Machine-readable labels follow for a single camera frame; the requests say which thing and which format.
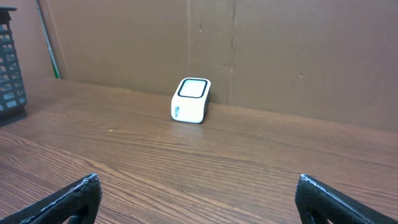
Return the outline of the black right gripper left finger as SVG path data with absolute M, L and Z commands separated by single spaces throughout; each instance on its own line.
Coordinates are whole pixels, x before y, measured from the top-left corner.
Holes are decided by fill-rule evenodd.
M 102 199 L 97 174 L 92 173 L 12 215 L 1 224 L 79 223 L 93 224 Z

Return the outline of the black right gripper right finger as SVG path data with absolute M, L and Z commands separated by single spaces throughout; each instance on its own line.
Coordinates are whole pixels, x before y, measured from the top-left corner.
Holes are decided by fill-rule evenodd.
M 397 220 L 307 174 L 302 174 L 297 182 L 295 204 L 302 223 L 397 224 Z

